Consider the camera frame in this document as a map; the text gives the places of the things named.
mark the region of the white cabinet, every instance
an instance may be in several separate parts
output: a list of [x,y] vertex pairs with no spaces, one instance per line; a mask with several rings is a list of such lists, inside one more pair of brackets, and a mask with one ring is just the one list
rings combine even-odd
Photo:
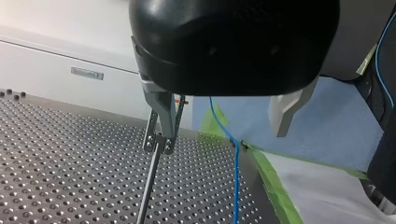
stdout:
[[[104,73],[104,79],[73,75],[72,66]],[[138,74],[1,41],[0,87],[139,119],[150,112]],[[190,129],[191,120],[189,104],[181,127]]]

